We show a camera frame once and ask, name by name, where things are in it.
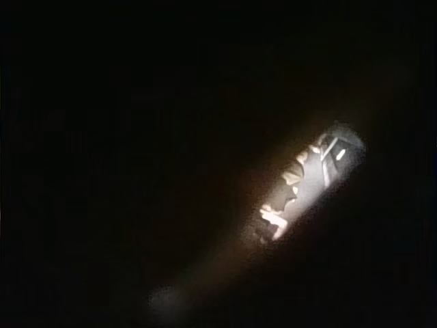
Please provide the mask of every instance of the illuminated area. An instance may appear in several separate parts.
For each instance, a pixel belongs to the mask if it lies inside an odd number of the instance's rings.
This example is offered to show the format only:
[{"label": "illuminated area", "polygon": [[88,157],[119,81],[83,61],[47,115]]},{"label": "illuminated area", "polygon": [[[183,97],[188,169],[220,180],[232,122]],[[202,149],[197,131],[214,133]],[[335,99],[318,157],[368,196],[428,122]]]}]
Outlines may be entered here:
[{"label": "illuminated area", "polygon": [[363,160],[364,151],[349,127],[337,124],[327,129],[281,174],[254,218],[253,236],[262,244],[283,237],[325,190],[348,177]]}]

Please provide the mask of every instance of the dark background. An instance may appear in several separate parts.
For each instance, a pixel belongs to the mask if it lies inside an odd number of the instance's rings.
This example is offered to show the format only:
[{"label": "dark background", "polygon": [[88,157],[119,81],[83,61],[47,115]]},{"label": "dark background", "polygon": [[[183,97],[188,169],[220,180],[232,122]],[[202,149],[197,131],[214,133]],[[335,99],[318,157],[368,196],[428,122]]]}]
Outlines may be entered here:
[{"label": "dark background", "polygon": [[1,67],[2,327],[146,325],[142,297],[262,196],[241,195],[245,172],[268,187],[283,164],[269,154],[334,120],[367,161],[190,324],[432,326],[424,4],[114,5],[69,21],[65,7],[53,22],[18,7]]}]

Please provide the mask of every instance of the bright spot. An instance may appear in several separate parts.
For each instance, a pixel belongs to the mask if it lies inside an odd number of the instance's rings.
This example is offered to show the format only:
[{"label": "bright spot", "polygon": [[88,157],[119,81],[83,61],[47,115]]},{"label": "bright spot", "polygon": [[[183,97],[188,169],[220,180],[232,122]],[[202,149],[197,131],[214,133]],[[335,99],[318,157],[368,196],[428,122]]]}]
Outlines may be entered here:
[{"label": "bright spot", "polygon": [[285,228],[288,224],[282,217],[278,217],[276,214],[269,213],[266,210],[259,210],[262,214],[262,218],[269,221],[271,224],[276,224],[280,228]]},{"label": "bright spot", "polygon": [[262,208],[263,208],[264,210],[267,210],[268,212],[271,212],[271,210],[272,210],[272,207],[271,207],[269,204],[264,204],[264,205],[262,206]]},{"label": "bright spot", "polygon": [[269,221],[271,224],[276,224],[278,226],[278,229],[274,233],[272,240],[277,240],[279,237],[281,237],[285,229],[287,227],[288,222],[284,220],[282,217],[278,217],[277,215],[273,213],[269,213],[266,210],[259,210],[262,214],[262,218]]},{"label": "bright spot", "polygon": [[345,152],[346,149],[342,149],[341,152],[339,152],[339,154],[337,155],[337,157],[335,157],[335,159],[337,159],[338,161],[341,160]]},{"label": "bright spot", "polygon": [[312,146],[312,145],[310,145],[309,147],[314,153],[320,154],[320,148]]}]

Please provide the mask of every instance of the glowing light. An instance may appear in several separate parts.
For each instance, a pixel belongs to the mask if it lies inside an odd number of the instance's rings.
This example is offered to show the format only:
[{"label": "glowing light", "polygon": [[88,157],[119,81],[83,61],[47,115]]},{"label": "glowing light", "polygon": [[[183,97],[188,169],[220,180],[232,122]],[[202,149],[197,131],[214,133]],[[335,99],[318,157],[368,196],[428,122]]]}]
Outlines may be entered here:
[{"label": "glowing light", "polygon": [[335,159],[337,159],[338,161],[341,160],[341,158],[343,157],[344,153],[346,152],[346,149],[342,149],[339,154],[337,155],[337,157],[335,157]]},{"label": "glowing light", "polygon": [[259,210],[262,214],[262,218],[269,221],[271,224],[276,224],[280,228],[285,228],[288,224],[282,217],[278,217],[276,214],[269,213],[266,210]]}]

